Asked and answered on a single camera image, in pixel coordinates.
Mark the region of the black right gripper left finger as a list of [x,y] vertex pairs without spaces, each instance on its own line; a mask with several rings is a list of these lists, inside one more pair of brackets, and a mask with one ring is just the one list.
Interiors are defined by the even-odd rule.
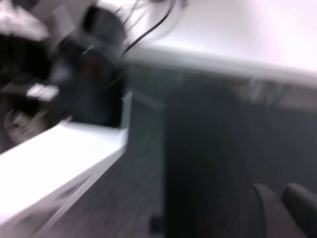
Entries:
[[261,204],[267,238],[304,238],[295,220],[276,193],[264,184],[254,184],[252,189]]

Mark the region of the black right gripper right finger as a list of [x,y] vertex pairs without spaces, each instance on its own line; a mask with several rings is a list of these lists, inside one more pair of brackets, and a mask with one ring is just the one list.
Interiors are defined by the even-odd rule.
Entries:
[[289,183],[282,192],[282,202],[306,236],[316,238],[317,195],[304,186]]

